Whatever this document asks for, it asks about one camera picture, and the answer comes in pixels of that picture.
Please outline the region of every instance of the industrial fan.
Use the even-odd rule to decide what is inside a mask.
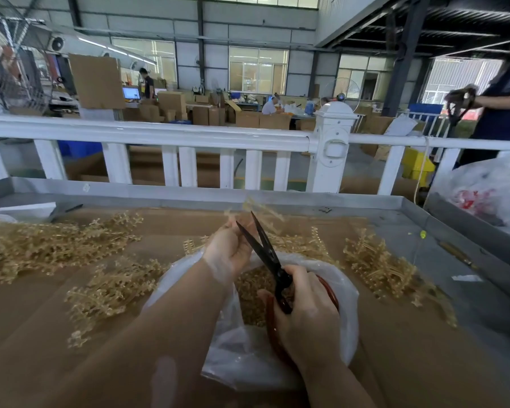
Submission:
[[[319,104],[323,105],[326,102],[335,100],[346,103],[349,107],[351,107],[353,111],[355,111],[359,106],[361,98],[361,90],[359,85],[347,77],[338,77],[327,83],[322,91],[330,91],[333,89],[333,87],[333,97],[320,97]]]
[[[52,98],[49,63],[32,34],[34,23],[0,0],[0,114],[42,114]]]

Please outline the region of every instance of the yellow-green object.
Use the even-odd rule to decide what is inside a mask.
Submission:
[[[411,147],[407,147],[404,150],[404,156],[402,156],[402,177],[406,179],[414,179],[418,180],[419,175],[421,174],[421,180],[419,185],[421,187],[428,186],[427,183],[427,175],[431,172],[435,171],[435,165],[429,160],[429,158],[425,158],[425,164],[423,166],[423,154],[424,152],[419,152]]]

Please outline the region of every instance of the man in black shirt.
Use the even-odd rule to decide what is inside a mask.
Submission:
[[[144,89],[144,94],[146,98],[153,98],[155,96],[155,84],[150,75],[147,74],[147,70],[145,68],[140,68],[140,75],[146,82],[146,86]]]

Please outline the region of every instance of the ceiling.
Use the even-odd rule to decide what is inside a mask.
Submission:
[[[391,0],[329,46],[394,51],[386,40],[400,42],[409,3]],[[510,0],[431,0],[415,52],[503,59],[509,50]]]

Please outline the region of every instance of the person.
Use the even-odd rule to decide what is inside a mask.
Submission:
[[[283,109],[276,109],[278,104],[279,96],[273,95],[272,100],[268,100],[263,106],[263,114],[283,113]]]
[[[147,73],[145,68],[140,68],[140,75],[143,77],[145,81],[145,89],[143,93],[146,98],[154,98],[155,97],[155,83],[150,75]]]
[[[483,107],[483,113],[470,138],[510,140],[510,66],[476,97],[474,108],[480,107]],[[465,149],[458,165],[493,159],[498,153],[498,150]]]
[[[254,224],[241,221],[255,234]],[[44,407],[185,406],[200,376],[220,310],[249,263],[251,246],[234,218],[215,232],[202,258],[128,327],[51,391]],[[292,314],[271,293],[280,341],[304,379],[313,408],[374,408],[340,359],[338,311],[318,278],[288,265],[295,286]]]

